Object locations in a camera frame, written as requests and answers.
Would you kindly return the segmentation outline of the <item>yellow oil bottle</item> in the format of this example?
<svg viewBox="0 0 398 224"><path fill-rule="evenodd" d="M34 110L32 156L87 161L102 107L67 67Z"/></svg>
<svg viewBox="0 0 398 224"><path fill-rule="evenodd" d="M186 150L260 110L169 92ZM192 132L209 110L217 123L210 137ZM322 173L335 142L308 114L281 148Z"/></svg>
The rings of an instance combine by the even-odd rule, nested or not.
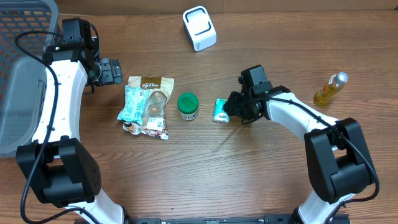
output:
<svg viewBox="0 0 398 224"><path fill-rule="evenodd" d="M313 102L317 106L326 106L329 101L343 89L345 83L348 81L348 74L346 72L339 72L332 75L325 83L322 89L318 90L314 97Z"/></svg>

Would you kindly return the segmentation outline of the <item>green freshening pouch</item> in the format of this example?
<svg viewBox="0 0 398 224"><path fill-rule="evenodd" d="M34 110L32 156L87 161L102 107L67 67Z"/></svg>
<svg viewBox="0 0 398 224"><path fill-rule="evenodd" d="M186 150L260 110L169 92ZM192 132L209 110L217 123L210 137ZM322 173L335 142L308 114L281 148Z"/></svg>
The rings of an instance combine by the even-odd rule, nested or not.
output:
<svg viewBox="0 0 398 224"><path fill-rule="evenodd" d="M228 123L230 121L230 117L224 111L223 106L227 102L226 99L217 98L215 101L215 109L213 113L213 121L219 123Z"/></svg>

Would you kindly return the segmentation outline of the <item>green lid jar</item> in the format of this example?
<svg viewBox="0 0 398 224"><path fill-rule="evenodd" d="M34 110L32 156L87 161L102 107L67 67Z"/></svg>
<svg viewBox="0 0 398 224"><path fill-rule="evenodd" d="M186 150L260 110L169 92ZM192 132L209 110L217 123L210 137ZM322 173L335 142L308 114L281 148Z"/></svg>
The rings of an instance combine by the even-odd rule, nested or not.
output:
<svg viewBox="0 0 398 224"><path fill-rule="evenodd" d="M178 112L184 120L194 120L198 116L198 107L198 98L193 93L183 93L177 100Z"/></svg>

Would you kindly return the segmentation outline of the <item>brown mushroom packet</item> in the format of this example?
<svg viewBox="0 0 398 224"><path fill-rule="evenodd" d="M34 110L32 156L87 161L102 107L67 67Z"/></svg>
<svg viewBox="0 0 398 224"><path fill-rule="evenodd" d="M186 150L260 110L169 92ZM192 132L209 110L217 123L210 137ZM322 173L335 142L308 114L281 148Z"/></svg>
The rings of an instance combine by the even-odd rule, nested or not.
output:
<svg viewBox="0 0 398 224"><path fill-rule="evenodd" d="M143 134L168 140L165 106L169 102L174 83L173 78L130 76L127 85L132 88L140 87L150 90L150 93L143 114L143 124L122 121L123 130L136 136Z"/></svg>

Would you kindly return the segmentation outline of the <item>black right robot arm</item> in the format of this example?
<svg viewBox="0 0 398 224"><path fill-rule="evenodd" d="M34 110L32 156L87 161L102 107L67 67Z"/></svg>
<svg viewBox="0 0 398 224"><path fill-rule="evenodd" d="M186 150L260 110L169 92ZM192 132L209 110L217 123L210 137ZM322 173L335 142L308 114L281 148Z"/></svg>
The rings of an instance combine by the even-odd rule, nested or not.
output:
<svg viewBox="0 0 398 224"><path fill-rule="evenodd" d="M349 223L338 211L367 202L380 190L360 124L338 120L302 103L288 88L272 86L261 65L241 72L241 91L224 104L228 116L249 124L260 118L279 123L305 144L312 192L290 215L265 215L264 223Z"/></svg>

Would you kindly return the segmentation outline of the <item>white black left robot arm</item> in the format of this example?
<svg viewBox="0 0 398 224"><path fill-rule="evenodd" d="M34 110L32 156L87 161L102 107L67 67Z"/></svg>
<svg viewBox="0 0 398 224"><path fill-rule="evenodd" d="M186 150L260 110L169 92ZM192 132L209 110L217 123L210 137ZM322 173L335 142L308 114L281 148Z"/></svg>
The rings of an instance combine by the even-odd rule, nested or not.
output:
<svg viewBox="0 0 398 224"><path fill-rule="evenodd" d="M118 60L100 57L95 26L65 19L59 44L49 45L39 62L47 82L44 105L32 142L19 146L16 161L26 191L65 215L76 212L87 223L131 223L126 209L101 187L98 163L80 141L81 99L86 86L120 84Z"/></svg>

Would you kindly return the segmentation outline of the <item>teal white pack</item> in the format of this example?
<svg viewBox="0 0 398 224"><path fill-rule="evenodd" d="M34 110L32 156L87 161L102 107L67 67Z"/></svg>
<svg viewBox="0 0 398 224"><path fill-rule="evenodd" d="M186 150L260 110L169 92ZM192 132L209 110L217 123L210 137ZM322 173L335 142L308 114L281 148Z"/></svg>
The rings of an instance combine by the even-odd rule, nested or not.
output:
<svg viewBox="0 0 398 224"><path fill-rule="evenodd" d="M143 114L149 98L150 90L140 87L125 86L125 104L119 112L117 120L143 124Z"/></svg>

